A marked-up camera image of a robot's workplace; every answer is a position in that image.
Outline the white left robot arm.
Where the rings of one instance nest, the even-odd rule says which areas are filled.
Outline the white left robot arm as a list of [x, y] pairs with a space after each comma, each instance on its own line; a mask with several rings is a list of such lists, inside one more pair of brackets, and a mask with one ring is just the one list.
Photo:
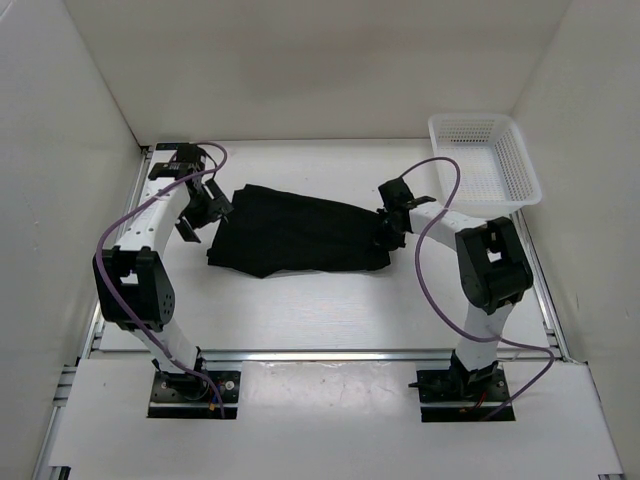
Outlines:
[[104, 319], [138, 338], [156, 368], [176, 375], [175, 388], [188, 400], [206, 395], [210, 377], [201, 354], [175, 319], [176, 294], [162, 257], [173, 231], [186, 242], [200, 241], [197, 229], [228, 216], [232, 206], [215, 180], [189, 175], [151, 174], [141, 204], [111, 248], [100, 241], [93, 268]]

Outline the black shorts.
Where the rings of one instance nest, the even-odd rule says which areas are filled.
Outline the black shorts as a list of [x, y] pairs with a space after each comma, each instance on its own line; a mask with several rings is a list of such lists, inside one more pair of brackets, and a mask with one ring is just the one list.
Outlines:
[[391, 264], [374, 242], [377, 215], [336, 201], [247, 184], [207, 251], [210, 266], [256, 278], [279, 272], [378, 271]]

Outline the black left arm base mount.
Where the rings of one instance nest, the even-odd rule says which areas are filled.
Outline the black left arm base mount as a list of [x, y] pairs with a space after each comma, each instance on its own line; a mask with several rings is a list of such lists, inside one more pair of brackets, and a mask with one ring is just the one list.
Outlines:
[[155, 368], [147, 417], [151, 419], [235, 420], [238, 414], [240, 370], [207, 370], [221, 394], [223, 407], [208, 382], [191, 375]]

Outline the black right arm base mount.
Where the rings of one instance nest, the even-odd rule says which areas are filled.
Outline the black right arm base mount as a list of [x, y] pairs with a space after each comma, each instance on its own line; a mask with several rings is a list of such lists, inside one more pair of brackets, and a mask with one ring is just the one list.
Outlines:
[[418, 391], [423, 423], [512, 422], [516, 420], [505, 372], [494, 361], [466, 370], [456, 356], [445, 369], [419, 369], [408, 384]]

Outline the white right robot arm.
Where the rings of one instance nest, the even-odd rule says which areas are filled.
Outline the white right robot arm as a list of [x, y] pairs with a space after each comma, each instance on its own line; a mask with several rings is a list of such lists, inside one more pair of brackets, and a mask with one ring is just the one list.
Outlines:
[[[449, 387], [460, 399], [480, 393], [497, 368], [497, 347], [508, 316], [532, 287], [533, 274], [512, 221], [484, 220], [445, 208], [431, 197], [385, 200], [378, 210], [382, 224], [376, 242], [388, 250], [404, 246], [407, 233], [418, 241], [414, 263], [427, 302], [441, 320], [460, 335], [450, 360]], [[421, 272], [425, 238], [457, 255], [459, 280], [468, 301], [462, 328], [436, 304]]]

